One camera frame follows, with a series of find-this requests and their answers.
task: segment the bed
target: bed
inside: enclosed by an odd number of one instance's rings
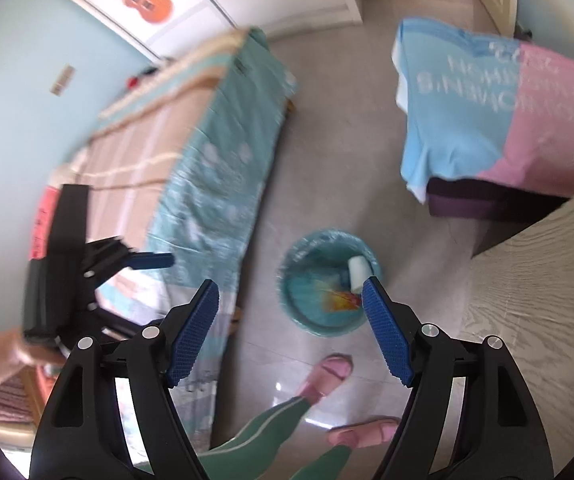
[[[436,178],[484,180],[558,205],[574,195],[574,60],[425,18],[401,22],[392,58],[408,116],[401,174],[420,202],[432,179],[430,189],[449,188]],[[467,198],[471,186],[460,188],[452,192]]]
[[[196,451],[209,448],[220,361],[276,140],[295,90],[263,33],[237,30],[201,45],[105,110],[76,164],[93,187],[91,240],[123,237],[171,252],[170,269],[125,269],[100,305],[144,324],[188,303],[202,281],[220,310],[192,373],[171,391]],[[129,452],[146,460],[126,380],[118,398]]]

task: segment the wall socket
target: wall socket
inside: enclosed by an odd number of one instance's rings
[[[51,93],[54,95],[61,95],[62,91],[69,85],[71,82],[71,78],[74,76],[74,72],[76,71],[71,65],[65,65],[56,79],[56,82],[51,87]]]

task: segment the foot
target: foot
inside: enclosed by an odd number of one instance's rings
[[[351,357],[329,355],[314,366],[305,382],[299,387],[296,396],[305,397],[313,406],[340,386],[352,371]]]
[[[327,440],[332,446],[348,446],[352,449],[377,446],[394,437],[399,423],[396,418],[379,418],[371,422],[334,428],[327,433]]]

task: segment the silver screw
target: silver screw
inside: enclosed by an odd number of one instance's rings
[[[160,334],[160,329],[157,326],[147,326],[142,331],[142,337],[145,339],[153,339],[158,337],[158,334]]]
[[[78,348],[81,350],[87,350],[91,345],[94,344],[94,340],[90,337],[83,337],[80,341],[78,341]]]
[[[422,333],[427,337],[436,337],[440,333],[440,330],[435,325],[426,324],[422,326]]]
[[[502,339],[493,335],[489,339],[487,339],[487,344],[491,348],[495,348],[496,350],[498,350],[498,349],[502,348]]]

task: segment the orange electric guitar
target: orange electric guitar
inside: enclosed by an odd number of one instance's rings
[[[149,23],[162,23],[174,10],[171,0],[122,0],[127,7],[136,9],[142,18]]]

